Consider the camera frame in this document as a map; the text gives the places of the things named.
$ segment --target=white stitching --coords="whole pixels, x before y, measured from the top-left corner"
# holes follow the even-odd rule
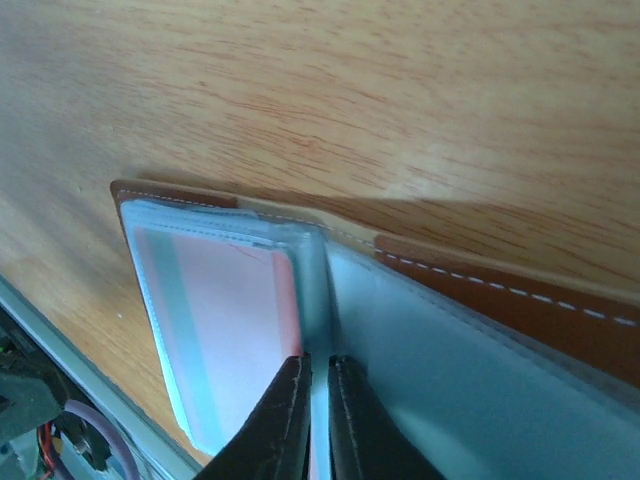
[[[515,293],[516,295],[521,295],[523,297],[526,297],[529,295],[529,292],[525,292],[524,290],[520,290],[519,288],[511,288],[509,287],[509,291],[512,293]]]
[[[627,320],[626,318],[622,318],[622,317],[613,317],[613,319],[622,324],[622,325],[629,325],[630,327],[637,327],[638,323],[634,322],[633,320]]]
[[[569,303],[565,303],[565,302],[556,302],[558,304],[558,306],[562,307],[562,308],[566,308],[567,310],[577,310],[576,307],[574,307],[573,305],[569,304]]]
[[[604,313],[600,313],[600,312],[594,312],[593,310],[589,309],[589,308],[583,308],[582,311],[584,313],[586,313],[587,315],[591,315],[592,317],[596,317],[596,318],[607,318],[607,316]]]
[[[553,303],[553,300],[551,300],[549,297],[545,297],[544,295],[536,295],[535,293],[533,293],[531,294],[531,296],[536,300],[540,300],[541,302],[544,302],[544,303]]]
[[[130,194],[133,194],[133,195],[142,195],[144,197],[158,198],[160,200],[169,200],[169,201],[174,201],[174,202],[187,203],[187,204],[190,204],[190,205],[200,205],[202,207],[211,207],[211,205],[206,204],[206,203],[193,202],[191,200],[185,200],[185,199],[182,199],[182,198],[173,198],[173,197],[166,197],[166,196],[162,196],[162,195],[155,195],[153,193],[147,193],[147,192],[136,192],[136,191],[133,191],[133,190],[120,190],[118,193],[130,193]],[[477,278],[477,277],[461,275],[461,274],[456,273],[456,272],[449,272],[449,271],[444,270],[444,269],[442,269],[440,267],[429,266],[429,265],[425,265],[423,263],[416,262],[414,260],[398,257],[398,256],[396,256],[396,255],[394,255],[392,253],[389,253],[389,252],[387,252],[385,250],[382,250],[382,249],[376,247],[371,242],[368,242],[366,240],[362,240],[361,238],[355,237],[355,236],[351,235],[350,233],[343,232],[342,230],[338,230],[336,228],[329,227],[327,225],[321,225],[321,224],[310,222],[310,221],[307,221],[307,220],[299,220],[297,218],[288,217],[286,215],[275,215],[275,214],[271,214],[271,213],[259,213],[259,214],[262,215],[262,216],[271,217],[271,218],[277,218],[277,219],[280,219],[280,220],[289,220],[289,221],[292,221],[292,222],[305,223],[307,225],[313,225],[315,227],[319,227],[319,228],[323,228],[325,230],[329,230],[331,232],[337,233],[337,234],[342,235],[344,237],[347,237],[347,238],[349,238],[351,240],[354,240],[354,241],[356,241],[356,242],[358,242],[358,243],[360,243],[362,245],[366,245],[366,246],[372,248],[375,252],[381,253],[383,255],[386,255],[388,258],[391,258],[391,259],[394,259],[394,260],[399,260],[403,264],[416,265],[417,267],[420,267],[420,268],[424,268],[424,269],[427,269],[427,270],[433,270],[436,273],[447,274],[447,275],[452,276],[453,278],[467,280],[467,281],[470,281],[470,282],[473,282],[473,283],[477,283],[477,284],[488,284],[490,287],[497,288],[497,289],[500,289],[500,290],[503,290],[503,289],[506,288],[506,290],[508,290],[511,293],[514,293],[516,295],[529,297],[529,298],[532,298],[532,299],[537,300],[539,302],[544,302],[544,303],[548,303],[548,304],[557,305],[557,306],[559,306],[561,308],[564,308],[564,309],[567,309],[567,310],[573,310],[573,311],[577,311],[578,310],[578,308],[575,307],[574,305],[571,305],[569,303],[562,302],[562,301],[559,301],[559,300],[553,300],[552,298],[546,297],[544,295],[538,295],[538,294],[534,294],[534,293],[529,293],[529,292],[526,292],[525,290],[520,290],[518,288],[505,287],[504,285],[500,285],[499,283],[488,283],[488,282],[485,282],[484,280],[482,280],[480,278]],[[589,315],[589,316],[594,317],[594,318],[611,319],[611,320],[615,321],[616,323],[618,323],[619,325],[625,325],[625,326],[631,326],[631,327],[638,326],[638,322],[636,322],[635,320],[629,320],[629,319],[622,318],[622,317],[610,317],[610,316],[607,316],[604,313],[597,312],[597,311],[591,310],[589,308],[582,308],[580,310],[584,314]]]

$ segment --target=wooden surface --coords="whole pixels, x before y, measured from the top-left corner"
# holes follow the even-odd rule
[[[0,7],[0,274],[185,445],[116,177],[325,206],[640,292],[637,1]]]

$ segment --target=brown leather wallet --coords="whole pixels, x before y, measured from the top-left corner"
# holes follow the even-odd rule
[[[251,209],[324,228],[334,240],[493,320],[640,388],[637,295],[500,263],[358,224],[321,210],[147,180],[111,184],[121,202],[147,198]]]

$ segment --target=wire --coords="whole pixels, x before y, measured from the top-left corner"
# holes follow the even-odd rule
[[[122,469],[124,470],[127,480],[140,480],[138,465],[136,464],[136,460],[133,458],[131,450],[127,446],[126,442],[122,439],[116,428],[111,425],[109,420],[107,420],[95,408],[78,402],[77,400],[68,400],[64,406],[64,410],[65,412],[72,413],[73,415],[76,415],[77,417],[83,419],[104,437],[104,439],[109,444],[109,447],[111,448],[111,452],[118,459],[120,465],[122,465]],[[60,478],[60,480],[74,480],[67,467],[65,467],[65,465],[60,460],[60,457],[58,456],[56,451],[52,448],[47,447],[47,452],[50,455],[50,459],[54,467],[53,471],[56,474],[56,478]]]
[[[45,423],[38,427],[38,444],[40,445],[40,452],[42,453],[42,459],[49,470],[53,470],[53,461],[51,460],[51,422]]]

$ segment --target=purple cable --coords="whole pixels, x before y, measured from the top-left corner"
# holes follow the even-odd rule
[[[68,400],[64,406],[64,410],[65,412],[69,412],[80,417],[100,432],[109,444],[111,452],[116,456],[120,465],[122,465],[127,480],[140,480],[140,472],[138,472],[138,466],[131,454],[131,450],[129,450],[129,447],[115,427],[111,425],[109,420],[104,418],[104,416],[94,408],[76,400]],[[74,480],[73,476],[67,467],[64,466],[54,448],[51,449],[51,459],[53,461],[53,466],[55,467],[54,473],[56,478],[60,478],[61,480]]]

